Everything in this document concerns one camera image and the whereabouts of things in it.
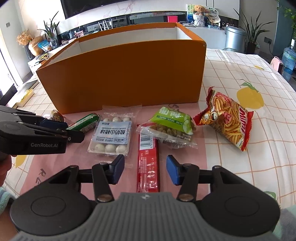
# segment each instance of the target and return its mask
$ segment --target finger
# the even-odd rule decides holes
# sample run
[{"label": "finger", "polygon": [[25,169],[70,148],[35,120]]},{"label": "finger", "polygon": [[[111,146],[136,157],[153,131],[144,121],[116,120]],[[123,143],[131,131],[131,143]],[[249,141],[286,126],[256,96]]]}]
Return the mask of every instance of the finger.
[{"label": "finger", "polygon": [[4,175],[0,176],[0,186],[3,186],[6,176],[7,176],[7,172]]},{"label": "finger", "polygon": [[11,156],[8,156],[4,162],[0,165],[0,176],[4,175],[5,172],[7,172],[8,170],[10,170],[12,167],[12,163],[11,163]]}]

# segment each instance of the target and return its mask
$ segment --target orange box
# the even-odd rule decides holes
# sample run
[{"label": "orange box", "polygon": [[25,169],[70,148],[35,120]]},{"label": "orange box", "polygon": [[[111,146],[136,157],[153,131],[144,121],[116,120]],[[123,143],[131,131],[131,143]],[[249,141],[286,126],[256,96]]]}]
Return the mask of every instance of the orange box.
[{"label": "orange box", "polygon": [[205,54],[205,41],[179,23],[137,24],[73,41],[37,75],[62,114],[191,103],[199,99]]}]

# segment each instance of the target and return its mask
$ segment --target cabinet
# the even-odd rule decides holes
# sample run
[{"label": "cabinet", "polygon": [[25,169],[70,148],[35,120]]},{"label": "cabinet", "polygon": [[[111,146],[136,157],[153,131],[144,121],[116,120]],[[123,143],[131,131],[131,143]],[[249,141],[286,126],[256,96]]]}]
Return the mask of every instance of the cabinet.
[{"label": "cabinet", "polygon": [[186,2],[189,2],[187,4],[195,4],[195,5],[207,6],[207,1],[208,0],[191,0],[191,1],[186,1]]},{"label": "cabinet", "polygon": [[207,0],[213,2],[215,8],[217,8],[220,16],[239,19],[235,9],[239,12],[239,0]]}]

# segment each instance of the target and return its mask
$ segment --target red snack bag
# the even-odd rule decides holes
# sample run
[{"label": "red snack bag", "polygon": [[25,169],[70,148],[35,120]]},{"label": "red snack bag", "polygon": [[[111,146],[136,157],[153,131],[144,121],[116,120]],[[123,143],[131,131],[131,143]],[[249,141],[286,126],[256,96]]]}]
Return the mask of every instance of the red snack bag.
[{"label": "red snack bag", "polygon": [[210,87],[207,108],[193,118],[197,126],[210,125],[242,151],[246,150],[254,112]]},{"label": "red snack bag", "polygon": [[157,139],[140,134],[137,192],[159,192]]}]

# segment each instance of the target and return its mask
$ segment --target potato stick snack bag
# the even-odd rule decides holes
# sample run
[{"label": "potato stick snack bag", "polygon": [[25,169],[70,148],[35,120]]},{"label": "potato stick snack bag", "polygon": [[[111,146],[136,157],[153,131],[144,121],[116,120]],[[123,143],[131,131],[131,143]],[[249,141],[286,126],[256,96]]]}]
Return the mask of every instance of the potato stick snack bag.
[{"label": "potato stick snack bag", "polygon": [[207,108],[193,118],[197,126],[210,125],[242,151],[246,150],[254,112],[209,88]]}]

